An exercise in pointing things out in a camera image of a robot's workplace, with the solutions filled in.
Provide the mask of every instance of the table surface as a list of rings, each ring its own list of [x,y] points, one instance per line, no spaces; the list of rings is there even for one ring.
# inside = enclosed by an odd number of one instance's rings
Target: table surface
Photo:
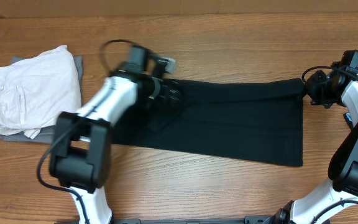
[[[59,45],[84,56],[87,102],[106,72],[99,46],[134,40],[177,60],[172,78],[213,83],[272,82],[300,77],[316,65],[358,49],[358,13],[0,19],[0,67],[12,56],[34,57]],[[127,47],[107,49],[115,65]],[[116,218],[240,218],[272,215],[327,178],[330,159],[349,134],[345,108],[311,106],[305,97],[303,167],[112,146],[106,184]],[[0,223],[53,223],[78,217],[67,193],[42,187],[35,177],[48,146],[0,140]],[[44,178],[57,184],[43,168]],[[358,206],[332,218],[358,223]]]

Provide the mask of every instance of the black cloth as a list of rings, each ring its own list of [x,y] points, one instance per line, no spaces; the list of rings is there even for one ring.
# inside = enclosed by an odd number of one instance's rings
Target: black cloth
[[[113,144],[302,166],[303,82],[179,83],[174,113],[130,108]]]

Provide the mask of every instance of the white cloth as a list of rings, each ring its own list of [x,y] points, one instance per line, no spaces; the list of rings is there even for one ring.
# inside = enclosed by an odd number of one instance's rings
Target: white cloth
[[[80,107],[78,75],[66,45],[0,68],[0,134],[23,131],[33,139],[56,124],[60,112]]]

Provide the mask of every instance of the gray cloth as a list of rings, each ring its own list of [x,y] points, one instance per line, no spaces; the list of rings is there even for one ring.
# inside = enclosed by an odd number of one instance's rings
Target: gray cloth
[[[82,87],[81,87],[82,76],[83,76],[82,56],[74,56],[73,58],[74,58],[75,68],[77,69],[77,73],[78,73],[78,82],[80,83],[80,91],[81,91],[81,99],[82,99]],[[11,60],[11,65],[23,59],[25,58],[15,56]],[[55,132],[55,126],[49,126],[49,127],[42,128],[40,133],[34,139],[28,138],[27,136],[24,135],[23,132],[12,134],[10,136],[5,136],[0,134],[0,139],[4,141],[41,142],[41,143],[49,144],[53,140],[54,132]]]

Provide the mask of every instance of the folded garment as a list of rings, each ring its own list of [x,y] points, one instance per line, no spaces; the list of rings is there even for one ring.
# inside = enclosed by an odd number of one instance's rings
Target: folded garment
[[[149,113],[131,107],[114,127],[114,144],[303,165],[299,78],[239,84],[174,81],[185,97],[179,110]]]
[[[67,46],[0,68],[0,134],[33,139],[62,111],[81,107],[80,85]]]
[[[78,82],[80,84],[80,91],[81,91],[81,99],[82,99],[82,88],[81,88],[81,84],[82,84],[82,76],[83,76],[83,64],[82,64],[82,56],[74,56],[74,64],[75,64],[75,68],[77,70],[77,74],[78,74]],[[21,61],[25,58],[21,58],[21,57],[13,57],[11,60],[11,64],[16,63],[18,61]],[[0,134],[0,139],[3,139],[5,141],[17,141],[17,142],[41,142],[41,143],[51,143],[53,140],[53,134],[54,134],[54,130],[55,130],[55,126],[49,126],[49,127],[45,127],[45,128],[41,128],[39,134],[31,139],[28,138],[27,136],[24,135],[24,132],[20,132],[17,134],[12,134],[9,136],[5,136]]]

